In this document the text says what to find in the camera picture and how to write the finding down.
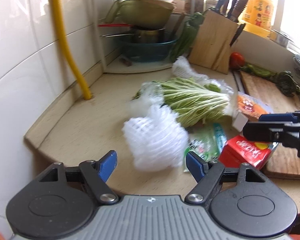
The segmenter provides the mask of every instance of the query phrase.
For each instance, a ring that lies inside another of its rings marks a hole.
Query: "countertop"
[[[195,67],[211,78],[224,79],[236,88],[232,74],[224,75]],[[169,195],[182,197],[196,185],[183,168],[160,172],[140,172],[133,167],[133,156],[122,133],[123,123],[129,119],[127,103],[143,82],[167,80],[171,69],[140,74],[103,74],[92,86],[93,98],[79,99],[58,121],[39,147],[39,152],[66,166],[100,159],[109,150],[118,153],[118,165],[107,184],[126,194]],[[300,213],[300,180],[273,179],[297,204]]]

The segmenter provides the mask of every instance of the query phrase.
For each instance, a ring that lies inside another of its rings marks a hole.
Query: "tomato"
[[[244,57],[238,53],[238,52],[233,52],[230,55],[230,61],[229,61],[229,67],[230,69],[240,69],[240,67],[244,66],[245,64]]]

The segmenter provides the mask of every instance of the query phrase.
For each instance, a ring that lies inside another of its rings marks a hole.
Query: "orange plastic bottle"
[[[246,31],[266,37],[270,33],[274,5],[272,0],[249,0],[243,11],[242,21]]]

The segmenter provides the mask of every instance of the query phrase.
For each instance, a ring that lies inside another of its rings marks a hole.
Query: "wooden knife block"
[[[189,62],[227,74],[230,42],[238,24],[213,11],[207,11],[194,41]]]

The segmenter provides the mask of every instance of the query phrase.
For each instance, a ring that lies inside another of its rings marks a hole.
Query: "red package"
[[[239,168],[241,163],[250,163],[260,170],[277,145],[278,143],[250,142],[242,135],[238,135],[227,141],[219,161],[231,168]]]

